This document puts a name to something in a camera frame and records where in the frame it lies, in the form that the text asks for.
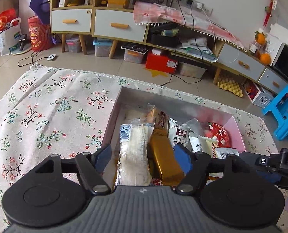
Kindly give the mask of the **blue lid storage bin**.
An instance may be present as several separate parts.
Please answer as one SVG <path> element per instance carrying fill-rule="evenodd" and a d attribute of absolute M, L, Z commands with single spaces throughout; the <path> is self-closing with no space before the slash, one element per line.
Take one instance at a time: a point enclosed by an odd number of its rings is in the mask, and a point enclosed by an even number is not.
<path fill-rule="evenodd" d="M 95 47 L 96 57 L 108 57 L 113 41 L 107 38 L 95 38 L 93 45 Z"/>

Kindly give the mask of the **orange fruit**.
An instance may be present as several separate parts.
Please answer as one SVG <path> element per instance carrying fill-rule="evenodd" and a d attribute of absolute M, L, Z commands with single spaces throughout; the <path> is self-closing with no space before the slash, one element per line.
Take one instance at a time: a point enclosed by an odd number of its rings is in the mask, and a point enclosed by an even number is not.
<path fill-rule="evenodd" d="M 264 33 L 255 32 L 255 42 L 257 42 L 258 44 L 260 44 L 261 46 L 264 46 L 266 44 L 266 36 Z"/>
<path fill-rule="evenodd" d="M 261 63 L 264 65 L 270 65 L 271 64 L 271 56 L 268 53 L 260 54 L 259 59 L 260 59 Z"/>

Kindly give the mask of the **white shopping bag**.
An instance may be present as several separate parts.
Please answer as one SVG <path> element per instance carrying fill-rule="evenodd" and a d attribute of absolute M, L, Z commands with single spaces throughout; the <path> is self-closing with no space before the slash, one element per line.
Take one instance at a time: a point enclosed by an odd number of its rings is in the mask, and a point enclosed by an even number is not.
<path fill-rule="evenodd" d="M 6 56 L 19 48 L 21 18 L 13 19 L 9 27 L 0 32 L 0 55 Z"/>

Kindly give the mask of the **clear wafer snack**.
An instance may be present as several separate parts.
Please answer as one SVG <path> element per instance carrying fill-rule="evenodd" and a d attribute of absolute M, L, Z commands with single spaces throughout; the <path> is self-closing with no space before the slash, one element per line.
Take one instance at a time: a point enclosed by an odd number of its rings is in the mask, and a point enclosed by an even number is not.
<path fill-rule="evenodd" d="M 116 186 L 151 185 L 147 145 L 155 122 L 154 117 L 145 117 L 126 120 L 120 125 Z"/>

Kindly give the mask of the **purple umbrella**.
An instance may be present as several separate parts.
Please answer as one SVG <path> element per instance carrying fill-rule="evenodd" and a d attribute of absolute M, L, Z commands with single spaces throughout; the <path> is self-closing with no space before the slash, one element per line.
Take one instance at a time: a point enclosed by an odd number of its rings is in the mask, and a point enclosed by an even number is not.
<path fill-rule="evenodd" d="M 50 24 L 50 0 L 31 0 L 29 7 L 44 25 Z"/>

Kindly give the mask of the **black storage basket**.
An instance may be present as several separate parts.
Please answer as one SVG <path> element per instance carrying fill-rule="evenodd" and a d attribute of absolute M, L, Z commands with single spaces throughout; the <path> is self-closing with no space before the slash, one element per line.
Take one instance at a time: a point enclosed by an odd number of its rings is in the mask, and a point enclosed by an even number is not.
<path fill-rule="evenodd" d="M 180 44 L 177 23 L 164 23 L 150 26 L 148 40 L 152 45 L 175 48 Z"/>

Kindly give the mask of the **gold snack bar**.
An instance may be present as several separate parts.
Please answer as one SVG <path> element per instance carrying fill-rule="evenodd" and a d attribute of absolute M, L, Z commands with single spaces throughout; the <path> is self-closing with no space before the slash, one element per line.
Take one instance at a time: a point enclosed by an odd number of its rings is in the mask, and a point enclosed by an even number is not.
<path fill-rule="evenodd" d="M 185 175 L 175 159 L 174 150 L 168 137 L 152 134 L 149 146 L 161 183 L 164 186 L 178 186 Z"/>

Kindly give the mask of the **white microwave oven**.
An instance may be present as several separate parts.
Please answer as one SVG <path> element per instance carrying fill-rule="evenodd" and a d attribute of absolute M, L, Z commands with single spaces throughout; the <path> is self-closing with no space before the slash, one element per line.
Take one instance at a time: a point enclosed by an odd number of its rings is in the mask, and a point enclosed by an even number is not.
<path fill-rule="evenodd" d="M 288 79 L 288 29 L 271 24 L 266 39 L 265 51 L 270 54 L 270 66 Z"/>

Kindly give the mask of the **orange white snack packet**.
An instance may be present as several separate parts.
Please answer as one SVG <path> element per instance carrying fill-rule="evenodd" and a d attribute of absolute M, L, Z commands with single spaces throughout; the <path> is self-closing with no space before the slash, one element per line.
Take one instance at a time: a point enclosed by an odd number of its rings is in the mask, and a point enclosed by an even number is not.
<path fill-rule="evenodd" d="M 207 139 L 206 143 L 208 147 L 207 152 L 211 155 L 212 158 L 225 159 L 227 155 L 239 156 L 239 152 L 237 149 L 218 147 L 218 142 L 214 139 Z"/>

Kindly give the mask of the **pink cardboard box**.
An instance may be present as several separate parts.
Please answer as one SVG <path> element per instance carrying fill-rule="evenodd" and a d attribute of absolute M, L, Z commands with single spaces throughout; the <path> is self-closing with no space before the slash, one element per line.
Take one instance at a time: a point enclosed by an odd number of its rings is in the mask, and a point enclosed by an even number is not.
<path fill-rule="evenodd" d="M 103 143 L 111 146 L 103 171 L 110 187 L 178 185 L 192 167 L 178 144 L 212 158 L 221 156 L 222 148 L 245 151 L 232 115 L 127 87 L 119 91 Z"/>

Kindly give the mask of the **clear bin with keyboard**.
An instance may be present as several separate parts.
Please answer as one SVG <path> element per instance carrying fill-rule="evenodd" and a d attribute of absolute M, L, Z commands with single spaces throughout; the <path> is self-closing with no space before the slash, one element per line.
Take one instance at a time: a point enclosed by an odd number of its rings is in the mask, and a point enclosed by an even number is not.
<path fill-rule="evenodd" d="M 125 43 L 122 47 L 124 50 L 124 61 L 141 64 L 149 47 L 135 43 Z"/>

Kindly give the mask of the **yellow egg tray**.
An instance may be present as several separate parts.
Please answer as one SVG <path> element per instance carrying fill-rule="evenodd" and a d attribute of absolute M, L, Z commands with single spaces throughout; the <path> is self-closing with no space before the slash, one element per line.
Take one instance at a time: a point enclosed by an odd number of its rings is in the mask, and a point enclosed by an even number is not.
<path fill-rule="evenodd" d="M 229 91 L 240 98 L 243 98 L 244 96 L 240 85 L 232 77 L 220 75 L 217 79 L 217 86 L 220 89 Z"/>

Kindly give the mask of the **pink floral cabinet cloth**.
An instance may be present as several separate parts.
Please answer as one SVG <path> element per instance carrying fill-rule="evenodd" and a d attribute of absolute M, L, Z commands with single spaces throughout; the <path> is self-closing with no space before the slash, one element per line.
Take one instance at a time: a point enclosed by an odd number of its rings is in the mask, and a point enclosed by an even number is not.
<path fill-rule="evenodd" d="M 241 41 L 225 28 L 216 25 L 208 19 L 202 19 L 195 15 L 176 10 L 158 4 L 136 2 L 133 10 L 134 22 L 137 25 L 161 25 L 163 23 L 177 23 L 191 28 L 196 32 L 212 36 L 218 40 L 233 44 L 236 48 L 246 52 Z"/>

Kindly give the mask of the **white power adapter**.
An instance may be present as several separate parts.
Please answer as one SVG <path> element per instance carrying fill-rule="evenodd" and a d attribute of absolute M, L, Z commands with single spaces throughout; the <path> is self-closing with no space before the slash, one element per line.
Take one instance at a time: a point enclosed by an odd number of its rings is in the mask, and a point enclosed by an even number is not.
<path fill-rule="evenodd" d="M 47 61 L 53 61 L 57 57 L 56 54 L 51 54 L 47 57 Z"/>

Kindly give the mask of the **red strawberry snack packet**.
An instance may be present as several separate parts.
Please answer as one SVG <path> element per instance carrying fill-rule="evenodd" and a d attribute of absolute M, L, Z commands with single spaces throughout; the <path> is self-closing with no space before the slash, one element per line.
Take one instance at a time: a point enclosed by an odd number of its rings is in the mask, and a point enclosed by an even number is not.
<path fill-rule="evenodd" d="M 217 142 L 218 148 L 230 148 L 231 141 L 227 130 L 216 123 L 201 123 L 202 130 L 205 138 L 209 138 Z"/>

